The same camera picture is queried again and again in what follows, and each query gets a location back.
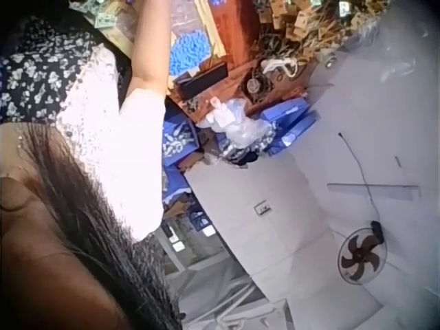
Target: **white lace top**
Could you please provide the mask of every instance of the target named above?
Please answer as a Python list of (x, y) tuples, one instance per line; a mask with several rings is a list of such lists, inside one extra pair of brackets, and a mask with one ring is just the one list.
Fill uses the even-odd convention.
[(72, 153), (134, 238), (144, 239), (163, 215), (163, 96), (136, 89), (119, 109), (115, 58), (100, 45), (61, 107), (56, 127)]

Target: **fan blade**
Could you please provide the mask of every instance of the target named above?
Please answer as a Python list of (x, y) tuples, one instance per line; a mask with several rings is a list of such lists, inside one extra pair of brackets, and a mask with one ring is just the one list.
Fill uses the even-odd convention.
[(347, 259), (344, 256), (342, 256), (341, 259), (341, 266), (342, 268), (350, 268), (351, 266), (354, 266), (356, 262), (353, 259)]
[(356, 235), (349, 241), (349, 251), (352, 254), (358, 249), (358, 237), (359, 235)]
[(371, 263), (371, 265), (373, 265), (374, 271), (376, 271), (379, 268), (380, 258), (376, 253), (372, 253), (372, 252), (368, 253), (365, 256), (365, 260)]
[(360, 248), (365, 252), (371, 252), (378, 245), (379, 241), (377, 240), (376, 236), (368, 235), (367, 237), (365, 237)]
[(351, 275), (350, 279), (356, 282), (359, 281), (362, 275), (364, 275), (364, 270), (365, 270), (365, 264), (359, 263), (359, 267), (357, 268), (356, 273)]

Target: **black cable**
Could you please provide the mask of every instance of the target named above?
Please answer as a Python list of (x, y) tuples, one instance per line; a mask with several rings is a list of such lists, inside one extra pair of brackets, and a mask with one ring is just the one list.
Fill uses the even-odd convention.
[(353, 152), (353, 149), (350, 147), (350, 144), (347, 142), (347, 140), (345, 139), (345, 137), (342, 135), (341, 132), (338, 133), (338, 135), (342, 138), (342, 141), (344, 141), (346, 147), (348, 148), (348, 150), (350, 151), (351, 155), (353, 156), (353, 158), (355, 159), (357, 165), (359, 166), (359, 170), (360, 170), (360, 174), (362, 176), (362, 180), (364, 180), (364, 184), (366, 186), (366, 189), (368, 191), (368, 196), (370, 197), (370, 202), (372, 207), (374, 208), (375, 212), (376, 212), (376, 217), (377, 217), (377, 222), (380, 223), (380, 214), (379, 214), (379, 210), (377, 209), (376, 203), (374, 202), (373, 199), (373, 195), (371, 194), (371, 190), (370, 190), (370, 186), (367, 183), (366, 179), (365, 179), (365, 174), (364, 174), (364, 170), (362, 168), (361, 163), (359, 162), (359, 159), (356, 157), (355, 153)]

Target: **fan guard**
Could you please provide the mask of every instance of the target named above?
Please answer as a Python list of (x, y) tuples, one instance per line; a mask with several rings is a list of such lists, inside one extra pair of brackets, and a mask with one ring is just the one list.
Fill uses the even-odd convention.
[(353, 285), (373, 280), (385, 266), (386, 243), (373, 234), (371, 228), (356, 230), (346, 238), (338, 254), (341, 277)]

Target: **black hair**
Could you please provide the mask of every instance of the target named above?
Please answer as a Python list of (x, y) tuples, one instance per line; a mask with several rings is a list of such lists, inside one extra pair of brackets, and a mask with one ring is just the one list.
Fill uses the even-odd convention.
[(133, 244), (99, 184), (64, 143), (54, 144), (56, 134), (48, 126), (29, 124), (24, 145), (40, 176), (38, 194), (63, 233), (61, 239), (111, 294), (132, 329), (181, 329), (177, 303), (168, 293), (151, 240)]

